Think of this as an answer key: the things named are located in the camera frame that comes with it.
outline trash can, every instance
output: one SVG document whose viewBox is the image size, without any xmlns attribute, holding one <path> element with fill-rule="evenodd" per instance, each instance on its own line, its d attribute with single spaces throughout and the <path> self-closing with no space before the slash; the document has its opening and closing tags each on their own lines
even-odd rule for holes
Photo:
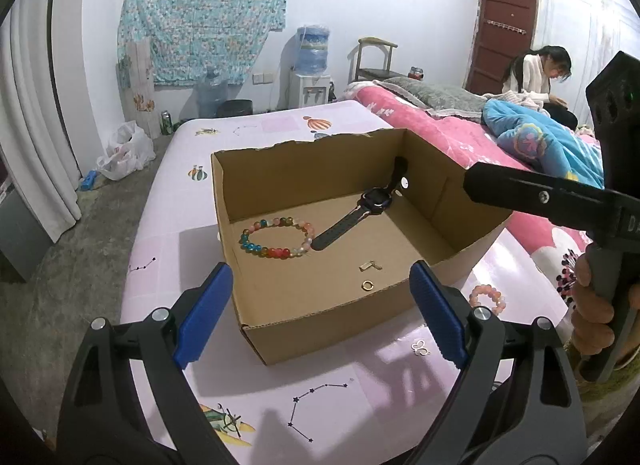
<svg viewBox="0 0 640 465">
<path fill-rule="evenodd" d="M 254 103 L 248 99 L 234 99 L 223 102 L 218 106 L 216 118 L 242 117 L 254 114 Z"/>
</svg>

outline pink beaded bracelet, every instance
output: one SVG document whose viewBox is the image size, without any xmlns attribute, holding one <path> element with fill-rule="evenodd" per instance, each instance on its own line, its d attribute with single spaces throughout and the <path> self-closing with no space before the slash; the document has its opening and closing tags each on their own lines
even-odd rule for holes
<svg viewBox="0 0 640 465">
<path fill-rule="evenodd" d="M 469 304 L 472 308 L 476 306 L 482 306 L 478 299 L 478 295 L 488 295 L 492 301 L 494 301 L 495 306 L 491 309 L 494 312 L 494 315 L 500 315 L 504 312 L 504 309 L 507 307 L 507 302 L 504 300 L 504 296 L 497 291 L 495 288 L 492 288 L 491 285 L 478 285 L 471 291 L 469 295 Z"/>
<path fill-rule="evenodd" d="M 300 245 L 300 248 L 295 249 L 271 249 L 269 247 L 263 247 L 255 245 L 249 241 L 249 235 L 260 229 L 267 227 L 296 227 L 305 233 L 305 240 Z M 277 257 L 279 259 L 287 259 L 288 257 L 298 257 L 299 255 L 306 254 L 311 248 L 311 242 L 316 236 L 311 223 L 306 223 L 301 220 L 289 218 L 274 218 L 273 220 L 260 220 L 251 225 L 248 229 L 244 229 L 240 236 L 240 245 L 249 254 L 261 255 L 261 257 Z"/>
</svg>

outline black hair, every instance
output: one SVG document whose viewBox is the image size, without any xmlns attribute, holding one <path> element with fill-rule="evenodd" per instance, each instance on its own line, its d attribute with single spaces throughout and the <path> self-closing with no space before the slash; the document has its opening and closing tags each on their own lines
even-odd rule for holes
<svg viewBox="0 0 640 465">
<path fill-rule="evenodd" d="M 571 75 L 571 57 L 569 57 L 569 53 L 562 46 L 543 46 L 539 50 L 528 50 L 524 54 L 518 55 L 518 57 L 511 60 L 501 80 L 502 83 L 507 82 L 513 71 L 516 76 L 516 81 L 518 81 L 518 93 L 522 92 L 522 64 L 524 63 L 525 55 L 546 55 L 558 65 L 559 69 L 564 71 L 562 80 L 567 79 L 567 77 Z"/>
</svg>

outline metal screw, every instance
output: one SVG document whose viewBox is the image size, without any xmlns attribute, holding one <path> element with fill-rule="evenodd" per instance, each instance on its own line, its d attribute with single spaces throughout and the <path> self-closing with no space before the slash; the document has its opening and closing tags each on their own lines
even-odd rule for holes
<svg viewBox="0 0 640 465">
<path fill-rule="evenodd" d="M 489 311 L 488 308 L 485 308 L 484 306 L 478 306 L 474 310 L 474 317 L 480 320 L 488 320 L 491 317 L 491 312 Z"/>
<path fill-rule="evenodd" d="M 539 317 L 536 321 L 536 324 L 543 330 L 550 330 L 552 326 L 551 321 L 549 321 L 546 317 Z"/>
<path fill-rule="evenodd" d="M 167 320 L 169 318 L 169 310 L 167 310 L 166 308 L 155 309 L 151 314 L 151 318 L 153 320 L 157 320 L 158 322 Z"/>
<path fill-rule="evenodd" d="M 107 321 L 105 321 L 102 317 L 96 317 L 91 322 L 91 328 L 94 330 L 101 330 L 107 325 Z"/>
</svg>

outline white sweater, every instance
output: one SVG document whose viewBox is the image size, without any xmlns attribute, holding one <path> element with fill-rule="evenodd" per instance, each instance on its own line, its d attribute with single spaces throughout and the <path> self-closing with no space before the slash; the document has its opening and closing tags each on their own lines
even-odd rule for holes
<svg viewBox="0 0 640 465">
<path fill-rule="evenodd" d="M 540 55 L 525 55 L 522 63 L 522 91 L 535 101 L 549 102 L 549 77 L 542 69 Z M 518 93 L 518 81 L 511 70 L 511 76 L 502 86 L 502 92 L 513 90 Z"/>
</svg>

